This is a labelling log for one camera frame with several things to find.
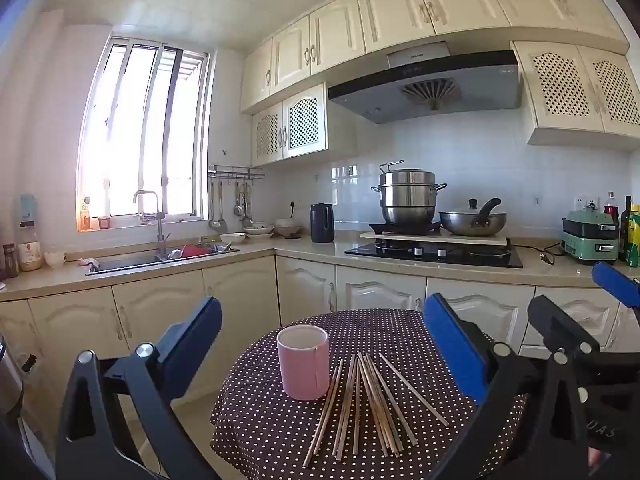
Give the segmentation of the black gas stove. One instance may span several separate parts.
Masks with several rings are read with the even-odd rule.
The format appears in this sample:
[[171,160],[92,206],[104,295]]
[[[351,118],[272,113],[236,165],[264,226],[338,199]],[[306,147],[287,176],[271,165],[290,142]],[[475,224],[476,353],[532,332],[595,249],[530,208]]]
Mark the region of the black gas stove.
[[365,232],[360,240],[346,250],[347,255],[458,266],[523,267],[518,252],[505,237],[457,236],[440,230],[426,235]]

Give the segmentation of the cream lower cabinets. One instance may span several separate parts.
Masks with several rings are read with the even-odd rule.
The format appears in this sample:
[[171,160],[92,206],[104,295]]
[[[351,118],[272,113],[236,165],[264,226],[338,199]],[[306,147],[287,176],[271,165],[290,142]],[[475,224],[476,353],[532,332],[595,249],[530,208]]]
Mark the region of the cream lower cabinets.
[[188,347],[203,361],[183,401],[221,388],[240,355],[274,330],[341,310],[419,310],[415,292],[393,289],[399,274],[307,260],[262,257],[111,287],[5,301],[1,335],[28,367],[37,399],[61,405],[80,352],[120,358],[158,344],[168,328],[193,322]]

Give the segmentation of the steel steamer pot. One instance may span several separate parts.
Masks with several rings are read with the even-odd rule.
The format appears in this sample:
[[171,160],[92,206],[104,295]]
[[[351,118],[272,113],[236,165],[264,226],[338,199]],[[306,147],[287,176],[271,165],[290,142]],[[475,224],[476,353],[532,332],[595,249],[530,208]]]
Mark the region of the steel steamer pot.
[[430,224],[436,212],[437,194],[447,183],[437,183],[432,172],[398,168],[403,159],[383,162],[378,169],[378,192],[382,216],[390,224]]

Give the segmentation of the stacked white bowls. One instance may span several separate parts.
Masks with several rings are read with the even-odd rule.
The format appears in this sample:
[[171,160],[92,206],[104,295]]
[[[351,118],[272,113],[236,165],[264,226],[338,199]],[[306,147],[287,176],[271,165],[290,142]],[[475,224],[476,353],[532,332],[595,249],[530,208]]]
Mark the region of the stacked white bowls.
[[272,237],[273,231],[274,226],[265,223],[256,223],[254,226],[248,226],[244,229],[248,238],[256,238],[256,240]]

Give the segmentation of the wall utensil rack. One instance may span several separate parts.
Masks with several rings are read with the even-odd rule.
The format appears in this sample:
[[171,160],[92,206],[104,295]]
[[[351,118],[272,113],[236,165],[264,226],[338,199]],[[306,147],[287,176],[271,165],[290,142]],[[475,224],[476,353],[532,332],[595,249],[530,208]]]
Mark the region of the wall utensil rack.
[[224,220],[224,185],[233,186],[234,203],[232,214],[241,222],[242,228],[254,224],[252,186],[265,179],[265,174],[250,167],[213,164],[207,169],[208,227],[215,233],[227,233]]

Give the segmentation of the green electric cooker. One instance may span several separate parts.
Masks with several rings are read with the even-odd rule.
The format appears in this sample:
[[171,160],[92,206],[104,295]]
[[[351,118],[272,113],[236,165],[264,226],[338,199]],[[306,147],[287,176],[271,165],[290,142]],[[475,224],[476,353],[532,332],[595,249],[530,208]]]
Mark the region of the green electric cooker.
[[561,249],[584,263],[613,264],[620,248],[620,229],[609,214],[584,208],[570,211],[562,219]]

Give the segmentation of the brown polka dot tablecloth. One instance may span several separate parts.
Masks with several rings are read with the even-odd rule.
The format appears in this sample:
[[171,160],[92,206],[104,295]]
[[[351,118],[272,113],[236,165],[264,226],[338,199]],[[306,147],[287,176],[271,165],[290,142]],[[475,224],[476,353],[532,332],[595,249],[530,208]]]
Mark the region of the brown polka dot tablecloth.
[[426,478],[476,407],[454,383],[421,312],[341,311],[305,322],[328,333],[330,367],[347,374],[357,356],[373,362],[402,453],[382,449],[366,386],[359,384],[349,400],[337,388],[319,451],[310,455],[324,401],[297,401],[284,392],[276,333],[248,347],[224,381],[210,418],[213,451],[249,479]]

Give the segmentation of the black range hood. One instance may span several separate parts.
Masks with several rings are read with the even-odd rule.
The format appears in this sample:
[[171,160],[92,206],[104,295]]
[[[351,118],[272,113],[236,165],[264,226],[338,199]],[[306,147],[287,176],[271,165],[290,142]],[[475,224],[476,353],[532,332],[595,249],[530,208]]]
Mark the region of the black range hood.
[[377,125],[520,106],[518,59],[509,50],[442,56],[336,84],[328,99]]

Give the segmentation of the cream cabinets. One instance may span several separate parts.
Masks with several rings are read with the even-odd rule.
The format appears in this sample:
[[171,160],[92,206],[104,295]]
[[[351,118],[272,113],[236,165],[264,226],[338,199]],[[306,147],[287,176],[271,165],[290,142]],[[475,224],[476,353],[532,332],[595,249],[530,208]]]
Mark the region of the cream cabinets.
[[442,56],[511,49],[526,139],[634,151],[639,75],[612,0],[332,0],[247,55],[240,109],[250,162],[347,148],[328,89]]
[[193,322],[188,347],[203,361],[183,401],[221,388],[240,355],[274,330],[341,310],[419,310],[415,292],[393,289],[399,274],[307,260],[262,257],[111,287],[5,301],[1,335],[28,367],[37,399],[61,405],[80,352],[120,358],[158,344],[168,328]]

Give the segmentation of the seasoning bottle teal cap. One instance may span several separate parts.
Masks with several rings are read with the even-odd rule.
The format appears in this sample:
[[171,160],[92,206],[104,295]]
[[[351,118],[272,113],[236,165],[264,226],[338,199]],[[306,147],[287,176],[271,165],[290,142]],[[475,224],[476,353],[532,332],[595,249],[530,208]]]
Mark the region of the seasoning bottle teal cap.
[[20,196],[17,248],[18,263],[22,272],[35,271],[42,267],[42,249],[36,232],[36,201],[32,194]]

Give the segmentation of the black electric kettle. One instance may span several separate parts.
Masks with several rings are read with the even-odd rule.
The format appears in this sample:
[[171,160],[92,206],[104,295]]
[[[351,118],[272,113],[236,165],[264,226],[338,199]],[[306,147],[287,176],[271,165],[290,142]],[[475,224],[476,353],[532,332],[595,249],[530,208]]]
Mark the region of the black electric kettle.
[[314,243],[334,241],[333,205],[318,203],[310,206],[310,235]]

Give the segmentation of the pink cup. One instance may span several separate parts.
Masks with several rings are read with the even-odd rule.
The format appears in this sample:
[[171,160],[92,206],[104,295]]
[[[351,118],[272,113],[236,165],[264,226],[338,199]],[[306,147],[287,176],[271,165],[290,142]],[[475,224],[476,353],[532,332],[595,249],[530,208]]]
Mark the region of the pink cup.
[[277,334],[282,386],[297,401],[318,400],[330,384],[329,335],[318,326],[292,325]]

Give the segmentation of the cream upper cabinets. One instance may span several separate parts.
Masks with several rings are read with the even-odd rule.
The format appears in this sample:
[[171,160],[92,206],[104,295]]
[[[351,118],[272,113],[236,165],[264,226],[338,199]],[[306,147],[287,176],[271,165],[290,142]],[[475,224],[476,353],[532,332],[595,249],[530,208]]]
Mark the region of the cream upper cabinets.
[[250,162],[347,148],[328,89],[442,56],[511,49],[526,139],[634,151],[639,75],[612,0],[332,0],[247,55],[240,109]]

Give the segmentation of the dark wine bottle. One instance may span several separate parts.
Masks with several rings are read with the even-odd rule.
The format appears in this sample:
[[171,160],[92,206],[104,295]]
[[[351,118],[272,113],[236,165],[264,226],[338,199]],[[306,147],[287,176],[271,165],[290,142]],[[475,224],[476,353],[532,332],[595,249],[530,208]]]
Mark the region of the dark wine bottle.
[[618,260],[627,261],[627,245],[629,233],[629,220],[631,215],[632,198],[630,195],[625,197],[625,208],[620,214],[620,244],[618,244]]

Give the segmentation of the green oil bottle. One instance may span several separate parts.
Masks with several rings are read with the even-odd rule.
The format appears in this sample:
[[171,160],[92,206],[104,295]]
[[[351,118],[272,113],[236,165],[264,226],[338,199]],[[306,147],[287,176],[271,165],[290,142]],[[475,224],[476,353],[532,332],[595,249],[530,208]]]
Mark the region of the green oil bottle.
[[640,246],[640,205],[632,204],[628,217],[628,233],[626,243],[626,263],[631,268],[639,266]]

